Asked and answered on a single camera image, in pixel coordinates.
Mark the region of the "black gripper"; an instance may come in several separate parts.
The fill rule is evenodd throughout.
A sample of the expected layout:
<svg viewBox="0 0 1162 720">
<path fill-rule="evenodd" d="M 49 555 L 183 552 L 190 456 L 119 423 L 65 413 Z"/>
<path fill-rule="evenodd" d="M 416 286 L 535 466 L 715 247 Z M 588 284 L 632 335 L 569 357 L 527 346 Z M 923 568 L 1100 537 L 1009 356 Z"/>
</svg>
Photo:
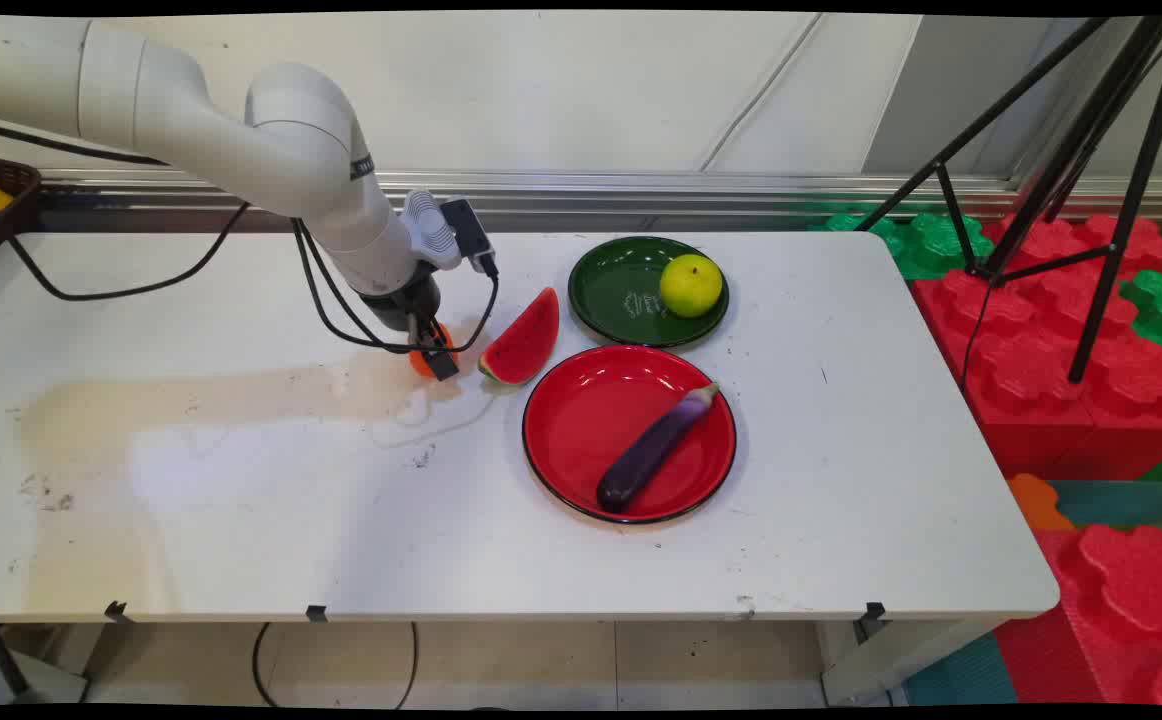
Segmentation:
<svg viewBox="0 0 1162 720">
<path fill-rule="evenodd" d="M 397 291 L 370 296 L 371 314 L 390 331 L 408 334 L 411 352 L 424 352 L 424 375 L 447 381 L 459 372 L 459 355 L 450 351 L 449 329 L 436 319 L 440 290 L 433 273 L 416 272 Z"/>
</svg>

